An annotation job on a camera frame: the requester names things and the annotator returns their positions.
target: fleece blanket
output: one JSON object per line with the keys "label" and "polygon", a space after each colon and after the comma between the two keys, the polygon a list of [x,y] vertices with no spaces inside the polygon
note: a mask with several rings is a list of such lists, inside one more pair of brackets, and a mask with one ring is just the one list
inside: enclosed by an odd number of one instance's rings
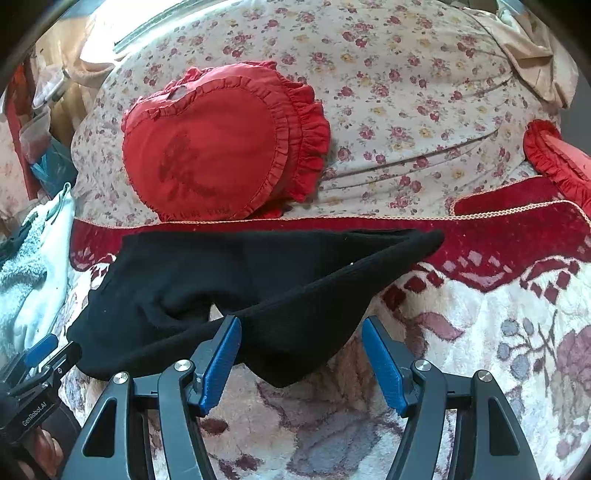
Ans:
{"label": "fleece blanket", "polygon": [[[538,203],[531,204],[532,198]],[[439,251],[374,297],[394,339],[442,371],[495,376],[530,443],[540,477],[568,478],[591,443],[591,228],[542,177],[460,200],[456,216],[371,216],[165,224],[143,228],[440,228]],[[71,288],[55,332],[65,332],[138,229],[74,224]],[[74,369],[60,391],[84,422],[103,388]],[[447,478],[455,418],[448,412],[434,478]],[[200,420],[221,479],[383,480],[405,422],[388,409],[358,335],[317,372],[285,389],[235,366],[218,407]],[[156,413],[156,476],[167,477]]]}

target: bed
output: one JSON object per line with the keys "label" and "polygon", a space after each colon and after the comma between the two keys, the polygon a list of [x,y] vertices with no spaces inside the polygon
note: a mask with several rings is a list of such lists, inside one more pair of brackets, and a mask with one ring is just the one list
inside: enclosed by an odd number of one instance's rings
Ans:
{"label": "bed", "polygon": [[[293,205],[285,221],[370,216],[469,238],[376,296],[368,313],[444,371],[490,369],[541,477],[568,477],[591,444],[591,333],[580,301],[591,297],[590,223],[535,176],[521,151],[527,123],[558,124],[557,112],[472,17],[436,0],[224,2],[128,55],[74,136],[77,269],[55,329],[60,341],[116,257],[105,245],[161,223],[125,174],[124,111],[188,66],[267,59],[314,87],[332,129],[317,196]],[[571,229],[568,242],[561,222]],[[83,423],[102,388],[74,369],[60,393]],[[385,408],[356,336],[325,369],[286,390],[234,367],[220,406],[200,425],[218,478],[229,480],[381,480],[404,427]],[[450,414],[437,479],[449,469],[453,426]],[[164,479],[155,414],[150,439]]]}

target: red pillow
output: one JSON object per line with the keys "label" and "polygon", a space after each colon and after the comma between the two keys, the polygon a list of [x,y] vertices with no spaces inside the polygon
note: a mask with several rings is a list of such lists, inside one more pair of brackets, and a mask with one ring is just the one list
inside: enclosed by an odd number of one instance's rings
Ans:
{"label": "red pillow", "polygon": [[125,112],[124,164],[162,221],[281,216],[316,187],[329,124],[275,62],[200,71]]}
{"label": "red pillow", "polygon": [[548,120],[534,120],[529,123],[523,139],[523,150],[535,169],[544,173],[564,194],[579,205],[585,214],[591,216],[591,180],[579,168],[577,158],[573,161],[565,152],[573,148],[559,149],[557,142],[548,140],[554,137],[562,140],[560,132]]}

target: white cloth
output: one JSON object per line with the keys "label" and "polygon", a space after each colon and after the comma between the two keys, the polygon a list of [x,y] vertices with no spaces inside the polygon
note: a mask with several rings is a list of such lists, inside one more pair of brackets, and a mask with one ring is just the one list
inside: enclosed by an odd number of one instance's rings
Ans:
{"label": "white cloth", "polygon": [[35,345],[51,332],[57,314],[66,299],[70,233],[74,221],[74,200],[70,186],[48,205],[38,254],[45,265],[45,281],[27,296],[14,323],[14,345],[22,351]]}

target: floral bedsheet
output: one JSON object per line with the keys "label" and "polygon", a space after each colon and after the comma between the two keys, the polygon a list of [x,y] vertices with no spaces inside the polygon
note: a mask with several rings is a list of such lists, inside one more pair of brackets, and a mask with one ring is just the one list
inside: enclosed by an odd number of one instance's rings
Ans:
{"label": "floral bedsheet", "polygon": [[185,17],[111,73],[74,136],[77,216],[158,222],[129,184],[123,113],[189,66],[275,60],[314,87],[332,129],[318,195],[287,216],[446,215],[532,174],[522,136],[550,111],[468,14],[437,0],[242,0]]}
{"label": "floral bedsheet", "polygon": [[[517,186],[529,189],[532,180]],[[441,228],[450,241],[376,295],[367,314],[444,372],[471,377],[490,370],[541,479],[568,478],[591,444],[589,219],[574,204],[553,200],[499,213],[393,221],[394,228]],[[111,260],[71,270],[54,330],[62,345]],[[74,368],[60,397],[83,423],[103,386]],[[448,411],[435,480],[447,478],[454,423]],[[383,480],[404,425],[385,405],[357,334],[325,367],[284,389],[235,366],[220,404],[200,420],[217,478],[227,480]],[[149,427],[156,478],[165,480],[156,412]]]}

